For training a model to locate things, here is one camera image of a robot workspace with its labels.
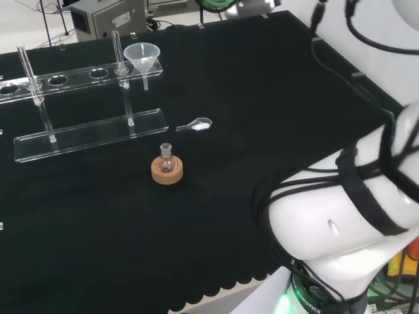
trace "small glass flask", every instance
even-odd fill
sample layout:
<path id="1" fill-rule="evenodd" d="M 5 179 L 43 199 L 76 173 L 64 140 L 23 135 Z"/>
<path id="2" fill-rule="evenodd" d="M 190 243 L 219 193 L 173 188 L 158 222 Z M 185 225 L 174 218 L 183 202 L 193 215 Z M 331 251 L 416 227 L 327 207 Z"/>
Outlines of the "small glass flask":
<path id="1" fill-rule="evenodd" d="M 157 168 L 161 172 L 172 172 L 177 167 L 176 159 L 172 156 L 172 146 L 169 143 L 160 145 L 162 154 L 157 160 Z"/>

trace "red component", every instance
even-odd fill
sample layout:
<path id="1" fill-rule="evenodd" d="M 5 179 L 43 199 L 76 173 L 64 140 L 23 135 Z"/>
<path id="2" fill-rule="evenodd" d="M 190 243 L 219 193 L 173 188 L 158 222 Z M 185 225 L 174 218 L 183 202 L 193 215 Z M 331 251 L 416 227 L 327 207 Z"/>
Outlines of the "red component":
<path id="1" fill-rule="evenodd" d="M 407 251 L 407 254 L 413 260 L 419 259 L 419 237 L 417 237 L 415 240 L 413 240 L 409 244 L 409 249 Z"/>

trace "white floor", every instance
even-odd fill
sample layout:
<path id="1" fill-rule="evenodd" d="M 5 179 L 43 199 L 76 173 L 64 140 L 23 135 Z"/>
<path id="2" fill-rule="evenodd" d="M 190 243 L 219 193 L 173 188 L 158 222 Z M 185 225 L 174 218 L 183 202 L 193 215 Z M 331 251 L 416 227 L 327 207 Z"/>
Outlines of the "white floor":
<path id="1" fill-rule="evenodd" d="M 0 0 L 0 54 L 16 51 L 16 45 L 24 44 L 26 49 L 33 49 L 48 41 L 46 36 L 45 23 L 41 12 L 36 11 L 38 0 L 19 0 L 25 5 L 33 8 L 31 10 L 15 0 Z M 43 0 L 44 7 L 54 0 Z M 56 7 L 49 5 L 45 12 L 54 12 Z M 69 13 L 64 14 L 67 29 L 74 29 Z M 64 33 L 64 26 L 59 14 L 47 14 L 46 21 L 52 42 L 59 39 Z M 65 43 L 77 42 L 76 36 L 71 36 Z"/>

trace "acrylic test tube rack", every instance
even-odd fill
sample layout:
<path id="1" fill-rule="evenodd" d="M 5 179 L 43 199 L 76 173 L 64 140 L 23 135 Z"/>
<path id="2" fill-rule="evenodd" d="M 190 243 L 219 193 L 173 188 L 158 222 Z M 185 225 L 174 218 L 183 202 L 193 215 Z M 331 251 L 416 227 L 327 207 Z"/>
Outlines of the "acrylic test tube rack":
<path id="1" fill-rule="evenodd" d="M 45 131 L 16 137 L 15 161 L 38 160 L 168 129 L 161 109 L 133 114 L 129 96 L 130 80 L 147 80 L 147 77 L 163 72 L 157 58 L 149 69 L 139 71 L 130 61 L 123 60 L 118 31 L 113 31 L 112 36 L 116 63 L 39 76 L 33 74 L 24 46 L 18 45 L 26 78 L 0 83 L 0 103 L 31 98 L 38 108 Z M 52 127 L 44 104 L 45 96 L 113 82 L 120 86 L 126 115 L 56 130 Z"/>

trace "hole in rack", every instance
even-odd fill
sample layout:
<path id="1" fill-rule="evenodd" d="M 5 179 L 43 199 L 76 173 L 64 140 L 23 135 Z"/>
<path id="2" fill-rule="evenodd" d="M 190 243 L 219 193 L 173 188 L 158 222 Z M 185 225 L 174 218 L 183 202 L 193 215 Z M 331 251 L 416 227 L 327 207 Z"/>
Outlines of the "hole in rack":
<path id="1" fill-rule="evenodd" d="M 16 92 L 19 89 L 19 86 L 17 85 L 7 85 L 2 88 L 0 88 L 0 94 L 1 95 L 11 95 L 14 92 Z"/>
<path id="2" fill-rule="evenodd" d="M 48 83 L 53 86 L 60 86 L 65 84 L 68 81 L 68 78 L 65 75 L 54 75 L 48 80 Z"/>
<path id="3" fill-rule="evenodd" d="M 99 69 L 91 70 L 89 75 L 93 79 L 102 79 L 108 75 L 108 72 L 105 69 L 99 68 Z"/>

